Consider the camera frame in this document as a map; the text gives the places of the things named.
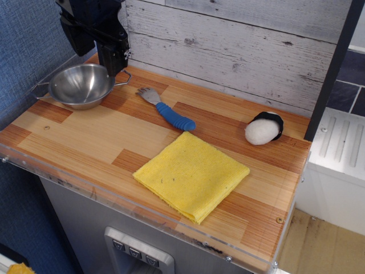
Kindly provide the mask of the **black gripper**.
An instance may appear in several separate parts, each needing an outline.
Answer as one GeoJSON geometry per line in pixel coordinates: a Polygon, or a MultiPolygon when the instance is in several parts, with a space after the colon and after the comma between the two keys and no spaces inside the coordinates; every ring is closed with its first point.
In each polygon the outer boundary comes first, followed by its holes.
{"type": "Polygon", "coordinates": [[[109,76],[128,66],[128,34],[118,20],[122,1],[56,1],[61,8],[60,23],[75,53],[82,57],[95,48],[86,33],[101,35],[97,42],[99,63],[109,76]]]}

